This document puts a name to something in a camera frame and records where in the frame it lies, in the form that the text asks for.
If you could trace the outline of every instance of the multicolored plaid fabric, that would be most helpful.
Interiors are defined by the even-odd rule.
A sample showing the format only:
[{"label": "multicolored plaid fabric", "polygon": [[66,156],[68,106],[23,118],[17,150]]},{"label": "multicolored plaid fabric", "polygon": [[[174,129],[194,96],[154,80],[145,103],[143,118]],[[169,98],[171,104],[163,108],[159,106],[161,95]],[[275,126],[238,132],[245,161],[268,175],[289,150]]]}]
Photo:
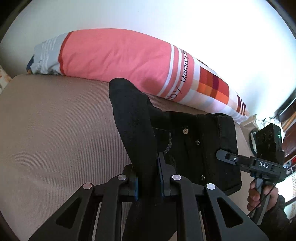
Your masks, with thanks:
[{"label": "multicolored plaid fabric", "polygon": [[35,47],[28,73],[61,74],[109,82],[121,77],[139,90],[241,123],[249,112],[213,70],[180,48],[125,29],[88,29]]}]

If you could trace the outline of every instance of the black sleeve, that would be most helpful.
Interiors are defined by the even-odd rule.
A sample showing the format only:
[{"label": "black sleeve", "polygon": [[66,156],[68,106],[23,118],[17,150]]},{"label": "black sleeve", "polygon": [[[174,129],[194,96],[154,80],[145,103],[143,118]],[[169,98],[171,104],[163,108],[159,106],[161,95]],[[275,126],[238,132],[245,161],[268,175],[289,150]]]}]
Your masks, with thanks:
[{"label": "black sleeve", "polygon": [[270,241],[286,241],[289,230],[295,228],[290,225],[284,208],[285,199],[279,195],[276,205],[264,215],[262,224],[259,226]]}]

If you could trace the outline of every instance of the black garment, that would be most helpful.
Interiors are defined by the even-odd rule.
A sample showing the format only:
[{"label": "black garment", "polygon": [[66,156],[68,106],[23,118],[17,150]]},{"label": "black garment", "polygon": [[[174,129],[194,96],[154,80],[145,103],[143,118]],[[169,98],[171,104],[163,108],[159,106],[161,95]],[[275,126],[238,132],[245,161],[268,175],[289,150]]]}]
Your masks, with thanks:
[{"label": "black garment", "polygon": [[279,195],[276,205],[264,215],[259,226],[270,241],[291,241],[296,238],[296,218],[290,224],[284,208],[285,199]]},{"label": "black garment", "polygon": [[163,112],[122,78],[111,80],[109,98],[116,127],[139,176],[139,200],[128,213],[123,240],[167,241],[176,231],[176,205],[152,198],[158,152],[193,183],[212,182],[227,195],[241,188],[239,168],[215,156],[221,148],[237,154],[232,117]]}]

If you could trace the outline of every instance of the gray handle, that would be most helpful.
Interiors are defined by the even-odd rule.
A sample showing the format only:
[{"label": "gray handle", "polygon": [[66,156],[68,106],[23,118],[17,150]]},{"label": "gray handle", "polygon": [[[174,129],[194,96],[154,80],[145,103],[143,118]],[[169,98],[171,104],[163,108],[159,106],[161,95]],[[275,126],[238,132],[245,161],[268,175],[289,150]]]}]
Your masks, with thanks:
[{"label": "gray handle", "polygon": [[[263,193],[263,189],[265,186],[266,185],[262,179],[255,178],[255,189],[260,193],[260,200],[263,200],[263,198],[265,197]],[[262,223],[263,216],[269,203],[269,198],[270,196],[267,196],[265,200],[261,202],[261,206],[256,208],[256,210],[253,211],[250,215],[251,220],[258,226]]]}]

